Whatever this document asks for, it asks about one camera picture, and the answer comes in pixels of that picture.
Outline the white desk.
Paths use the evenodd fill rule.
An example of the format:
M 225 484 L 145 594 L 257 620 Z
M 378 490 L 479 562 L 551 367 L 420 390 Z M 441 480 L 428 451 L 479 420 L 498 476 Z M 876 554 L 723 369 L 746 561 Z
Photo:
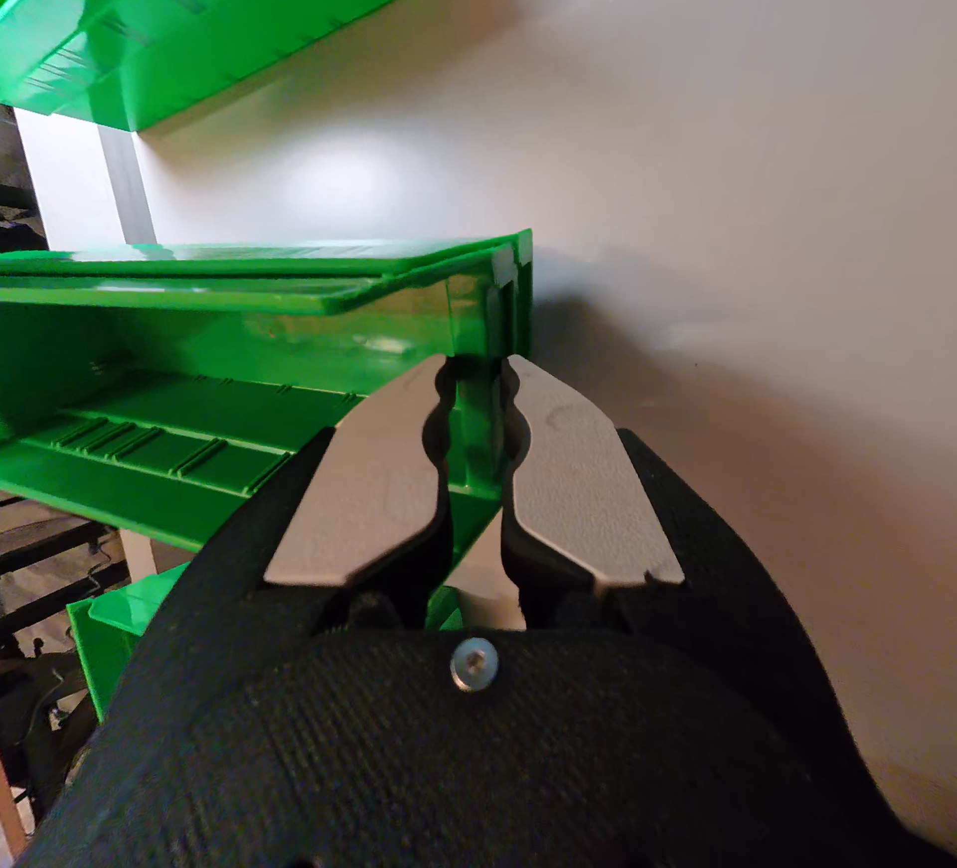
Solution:
M 955 866 L 955 0 L 392 0 L 140 132 L 158 243 L 531 230 L 685 573 L 527 628 L 497 511 L 22 866 Z M 265 573 L 337 425 L 193 556 Z

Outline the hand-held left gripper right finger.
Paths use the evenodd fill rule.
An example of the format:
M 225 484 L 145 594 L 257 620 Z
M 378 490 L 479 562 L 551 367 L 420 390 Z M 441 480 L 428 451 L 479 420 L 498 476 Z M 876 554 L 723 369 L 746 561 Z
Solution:
M 507 468 L 500 556 L 527 628 L 570 603 L 602 610 L 623 590 L 685 573 L 616 425 L 531 360 L 501 366 Z

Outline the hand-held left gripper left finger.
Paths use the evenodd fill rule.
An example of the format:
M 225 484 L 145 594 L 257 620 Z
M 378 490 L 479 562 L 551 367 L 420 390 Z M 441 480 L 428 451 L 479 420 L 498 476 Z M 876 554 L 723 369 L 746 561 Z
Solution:
M 448 483 L 454 367 L 435 354 L 337 424 L 264 581 L 352 598 L 376 591 L 401 623 L 423 628 L 451 570 Z

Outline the grey tape strip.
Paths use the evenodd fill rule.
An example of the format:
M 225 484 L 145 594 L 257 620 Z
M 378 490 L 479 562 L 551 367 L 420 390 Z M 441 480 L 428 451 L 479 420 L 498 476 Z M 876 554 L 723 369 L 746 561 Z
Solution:
M 103 160 L 124 240 L 131 245 L 158 243 L 135 133 L 97 125 Z

